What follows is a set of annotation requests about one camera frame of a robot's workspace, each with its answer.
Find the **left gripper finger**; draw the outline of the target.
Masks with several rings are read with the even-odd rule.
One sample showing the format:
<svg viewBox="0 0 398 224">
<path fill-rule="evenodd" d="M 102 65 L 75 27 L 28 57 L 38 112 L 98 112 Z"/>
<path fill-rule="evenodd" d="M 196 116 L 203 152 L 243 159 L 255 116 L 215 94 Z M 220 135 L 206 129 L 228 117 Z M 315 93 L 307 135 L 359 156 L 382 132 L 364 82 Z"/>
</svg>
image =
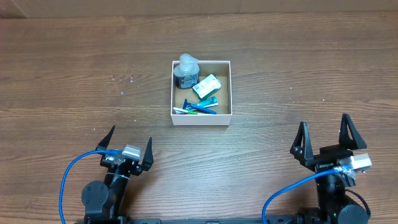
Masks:
<svg viewBox="0 0 398 224">
<path fill-rule="evenodd" d="M 153 152 L 152 152 L 152 138 L 149 138 L 147 147 L 144 153 L 144 157 L 142 159 L 142 170 L 143 171 L 149 171 L 149 169 L 152 167 L 154 163 L 154 157 L 153 157 Z"/>
<path fill-rule="evenodd" d="M 95 151 L 104 155 L 106 151 L 108 151 L 108 146 L 113 136 L 115 125 L 110 129 L 109 133 L 97 144 Z"/>
</svg>

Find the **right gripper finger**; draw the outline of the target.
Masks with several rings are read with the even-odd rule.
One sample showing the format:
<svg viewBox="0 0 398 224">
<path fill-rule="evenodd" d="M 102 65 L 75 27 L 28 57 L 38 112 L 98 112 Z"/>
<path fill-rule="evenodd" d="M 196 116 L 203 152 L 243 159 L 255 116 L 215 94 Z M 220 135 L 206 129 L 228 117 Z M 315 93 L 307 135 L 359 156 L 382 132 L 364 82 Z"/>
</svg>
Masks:
<svg viewBox="0 0 398 224">
<path fill-rule="evenodd" d="M 350 150 L 366 149 L 367 144 L 361 137 L 350 115 L 343 113 L 341 118 L 339 145 Z"/>
<path fill-rule="evenodd" d="M 293 141 L 290 153 L 294 156 L 300 164 L 311 171 L 314 171 L 313 162 L 315 160 L 308 132 L 307 123 L 302 121 L 299 124 L 298 132 Z"/>
</svg>

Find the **green white toothbrush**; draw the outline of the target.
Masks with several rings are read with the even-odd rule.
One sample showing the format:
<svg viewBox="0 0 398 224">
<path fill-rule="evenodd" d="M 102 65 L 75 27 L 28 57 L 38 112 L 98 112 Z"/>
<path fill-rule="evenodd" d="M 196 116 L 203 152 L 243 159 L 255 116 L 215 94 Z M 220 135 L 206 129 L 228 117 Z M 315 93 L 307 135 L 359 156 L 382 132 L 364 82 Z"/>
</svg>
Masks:
<svg viewBox="0 0 398 224">
<path fill-rule="evenodd" d="M 178 107 L 173 107 L 173 110 L 177 113 L 177 114 L 203 114 L 201 112 L 196 112 L 196 111 L 189 111 L 189 110 L 185 110 L 183 108 L 178 108 Z"/>
</svg>

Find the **blue disposable razor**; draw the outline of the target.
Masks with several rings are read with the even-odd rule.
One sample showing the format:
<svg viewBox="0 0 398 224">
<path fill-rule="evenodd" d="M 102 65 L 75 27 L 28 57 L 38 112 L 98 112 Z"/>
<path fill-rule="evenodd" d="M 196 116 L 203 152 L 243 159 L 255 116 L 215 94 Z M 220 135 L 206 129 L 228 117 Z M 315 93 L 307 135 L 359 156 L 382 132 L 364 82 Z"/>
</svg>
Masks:
<svg viewBox="0 0 398 224">
<path fill-rule="evenodd" d="M 211 110 L 210 108 L 203 108 L 201 106 L 196 105 L 196 103 L 192 103 L 191 106 L 193 107 L 193 110 L 189 110 L 189 111 L 197 110 L 199 112 L 203 112 L 206 114 L 216 114 L 216 112 Z"/>
</svg>

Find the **teal white toothpaste tube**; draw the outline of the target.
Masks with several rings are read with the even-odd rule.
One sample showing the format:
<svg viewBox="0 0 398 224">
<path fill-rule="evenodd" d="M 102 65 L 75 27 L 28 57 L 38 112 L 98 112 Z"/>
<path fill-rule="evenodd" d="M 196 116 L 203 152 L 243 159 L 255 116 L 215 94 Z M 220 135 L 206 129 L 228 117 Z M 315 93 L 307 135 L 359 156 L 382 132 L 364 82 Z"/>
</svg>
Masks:
<svg viewBox="0 0 398 224">
<path fill-rule="evenodd" d="M 189 103 L 187 100 L 185 100 L 183 108 L 186 110 L 193 110 L 193 107 L 191 106 L 191 104 L 192 103 Z M 218 100 L 216 99 L 215 96 L 212 96 L 206 100 L 196 103 L 196 105 L 201 106 L 203 108 L 210 108 L 210 107 L 218 106 Z"/>
</svg>

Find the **hand soap pump bottle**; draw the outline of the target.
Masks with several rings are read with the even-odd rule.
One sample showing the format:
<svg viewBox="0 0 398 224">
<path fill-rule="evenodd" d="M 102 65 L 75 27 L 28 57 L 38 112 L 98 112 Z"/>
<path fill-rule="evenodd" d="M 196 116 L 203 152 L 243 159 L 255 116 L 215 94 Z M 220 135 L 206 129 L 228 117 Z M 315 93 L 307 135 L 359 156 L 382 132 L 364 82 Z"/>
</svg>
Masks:
<svg viewBox="0 0 398 224">
<path fill-rule="evenodd" d="M 181 54 L 179 64 L 174 68 L 175 84 L 179 89 L 189 89 L 198 83 L 199 60 L 190 54 Z"/>
</svg>

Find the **green white soap bar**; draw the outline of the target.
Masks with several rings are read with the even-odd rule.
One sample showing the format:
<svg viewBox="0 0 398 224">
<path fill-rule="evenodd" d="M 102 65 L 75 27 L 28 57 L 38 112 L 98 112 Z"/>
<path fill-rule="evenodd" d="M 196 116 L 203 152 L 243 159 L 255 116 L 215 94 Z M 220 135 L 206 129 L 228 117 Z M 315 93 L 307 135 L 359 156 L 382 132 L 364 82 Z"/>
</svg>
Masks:
<svg viewBox="0 0 398 224">
<path fill-rule="evenodd" d="M 220 90 L 221 87 L 221 81 L 213 74 L 210 74 L 205 79 L 193 86 L 193 92 L 200 100 L 205 100 Z"/>
</svg>

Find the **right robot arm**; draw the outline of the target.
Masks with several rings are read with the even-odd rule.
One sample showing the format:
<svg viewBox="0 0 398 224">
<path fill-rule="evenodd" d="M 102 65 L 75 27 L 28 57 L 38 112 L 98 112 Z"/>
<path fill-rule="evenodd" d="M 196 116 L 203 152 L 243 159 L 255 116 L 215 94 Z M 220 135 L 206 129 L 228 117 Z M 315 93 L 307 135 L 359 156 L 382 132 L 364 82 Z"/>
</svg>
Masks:
<svg viewBox="0 0 398 224">
<path fill-rule="evenodd" d="M 354 155 L 367 145 L 355 128 L 350 116 L 342 115 L 338 144 L 319 148 L 314 154 L 307 124 L 301 122 L 290 153 L 299 163 L 315 174 L 331 171 L 315 178 L 317 208 L 301 208 L 290 223 L 367 223 L 371 211 L 365 200 L 350 190 L 356 185 L 359 172 L 373 165 L 369 154 Z"/>
</svg>

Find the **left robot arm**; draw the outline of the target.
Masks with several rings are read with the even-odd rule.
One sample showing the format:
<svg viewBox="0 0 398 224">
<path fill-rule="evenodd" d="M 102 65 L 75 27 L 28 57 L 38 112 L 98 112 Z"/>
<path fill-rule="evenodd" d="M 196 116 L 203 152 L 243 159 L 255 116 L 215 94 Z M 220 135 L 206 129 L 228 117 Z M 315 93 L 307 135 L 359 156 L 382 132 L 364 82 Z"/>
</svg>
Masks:
<svg viewBox="0 0 398 224">
<path fill-rule="evenodd" d="M 151 138 L 143 154 L 138 147 L 128 144 L 121 152 L 112 154 L 108 145 L 113 133 L 114 128 L 95 149 L 101 155 L 100 166 L 108 170 L 104 181 L 92 181 L 82 190 L 81 200 L 85 206 L 84 223 L 131 223 L 130 217 L 120 213 L 130 176 L 141 175 L 154 163 Z"/>
</svg>

